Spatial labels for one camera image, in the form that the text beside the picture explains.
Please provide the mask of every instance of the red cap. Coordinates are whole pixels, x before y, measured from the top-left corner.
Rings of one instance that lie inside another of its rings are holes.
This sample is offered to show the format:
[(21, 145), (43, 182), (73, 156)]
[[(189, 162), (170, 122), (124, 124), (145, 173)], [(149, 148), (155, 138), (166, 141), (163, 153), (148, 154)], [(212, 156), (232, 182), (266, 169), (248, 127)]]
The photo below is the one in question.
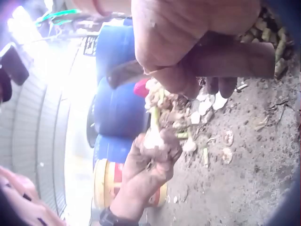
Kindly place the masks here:
[(145, 98), (149, 92), (149, 90), (145, 88), (145, 84), (148, 80), (149, 80), (149, 78), (146, 78), (146, 79), (142, 79), (141, 81), (137, 82), (134, 86), (134, 94)]

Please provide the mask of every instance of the wristwatch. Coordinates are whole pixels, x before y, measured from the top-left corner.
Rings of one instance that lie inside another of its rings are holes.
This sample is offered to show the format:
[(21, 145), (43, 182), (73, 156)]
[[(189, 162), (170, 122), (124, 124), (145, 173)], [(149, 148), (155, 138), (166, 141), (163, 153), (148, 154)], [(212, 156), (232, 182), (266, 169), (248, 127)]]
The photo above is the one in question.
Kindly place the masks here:
[(101, 226), (138, 226), (138, 223), (115, 216), (110, 208), (104, 209), (100, 214)]

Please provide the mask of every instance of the yellow bucket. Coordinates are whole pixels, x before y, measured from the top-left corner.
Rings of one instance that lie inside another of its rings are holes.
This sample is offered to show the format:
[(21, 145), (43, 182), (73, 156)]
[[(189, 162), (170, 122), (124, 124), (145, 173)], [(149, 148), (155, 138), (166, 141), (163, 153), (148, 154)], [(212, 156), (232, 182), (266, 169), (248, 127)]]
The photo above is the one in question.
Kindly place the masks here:
[[(94, 204), (103, 209), (110, 206), (119, 192), (122, 182), (122, 168), (124, 164), (109, 162), (107, 159), (97, 160), (94, 166)], [(150, 198), (149, 206), (162, 206), (167, 195), (165, 183)]]

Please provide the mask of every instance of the dirt ground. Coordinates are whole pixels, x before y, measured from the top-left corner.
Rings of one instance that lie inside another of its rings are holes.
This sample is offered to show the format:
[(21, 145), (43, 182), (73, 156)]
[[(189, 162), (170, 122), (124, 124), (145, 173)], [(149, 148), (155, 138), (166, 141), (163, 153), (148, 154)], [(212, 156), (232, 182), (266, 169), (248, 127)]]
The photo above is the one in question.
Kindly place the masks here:
[[(300, 162), (295, 116), (299, 76), (300, 67), (295, 66), (281, 81), (239, 79), (238, 85), (244, 81), (248, 87), (234, 93), (198, 133), (197, 153), (180, 157), (168, 182), (170, 202), (160, 209), (149, 208), (148, 222), (152, 226), (263, 225), (285, 196)], [(267, 125), (255, 131), (255, 124), (267, 114)], [(230, 147), (234, 156), (226, 165), (221, 156), (228, 130), (234, 133)], [(216, 142), (206, 144), (210, 137)], [(202, 157), (205, 146), (208, 169)]]

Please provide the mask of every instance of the blue barrel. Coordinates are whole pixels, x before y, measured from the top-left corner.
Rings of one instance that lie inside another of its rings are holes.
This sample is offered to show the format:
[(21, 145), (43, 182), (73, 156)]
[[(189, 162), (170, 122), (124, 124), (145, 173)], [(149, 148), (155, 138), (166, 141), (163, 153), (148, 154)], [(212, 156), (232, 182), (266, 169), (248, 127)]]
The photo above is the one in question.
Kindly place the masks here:
[(98, 135), (93, 154), (93, 168), (98, 159), (108, 159), (110, 162), (124, 163), (131, 150), (132, 143), (132, 139)]
[(98, 36), (95, 56), (99, 84), (108, 70), (136, 59), (133, 26), (104, 25)]
[(124, 26), (133, 26), (133, 20), (131, 18), (125, 18), (123, 21)]
[(134, 94), (134, 83), (113, 90), (103, 78), (95, 97), (94, 121), (98, 134), (135, 139), (146, 132), (149, 114), (145, 101)]

